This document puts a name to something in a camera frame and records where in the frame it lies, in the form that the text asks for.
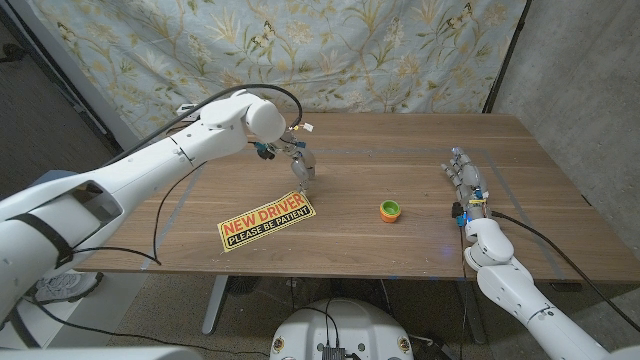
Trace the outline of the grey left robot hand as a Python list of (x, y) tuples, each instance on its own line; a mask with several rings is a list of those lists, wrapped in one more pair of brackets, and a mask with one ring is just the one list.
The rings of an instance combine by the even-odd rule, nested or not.
[(292, 133), (283, 134), (280, 141), (281, 150), (292, 159), (291, 169), (299, 179), (298, 191), (306, 193), (315, 178), (316, 159)]

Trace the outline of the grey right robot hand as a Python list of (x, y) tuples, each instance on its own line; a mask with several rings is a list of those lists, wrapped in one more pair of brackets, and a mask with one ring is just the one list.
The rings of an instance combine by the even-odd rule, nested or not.
[(466, 223), (489, 217), (488, 184), (469, 155), (462, 148), (454, 147), (449, 164), (442, 164), (441, 168), (452, 182), (460, 203), (456, 217), (461, 217)]

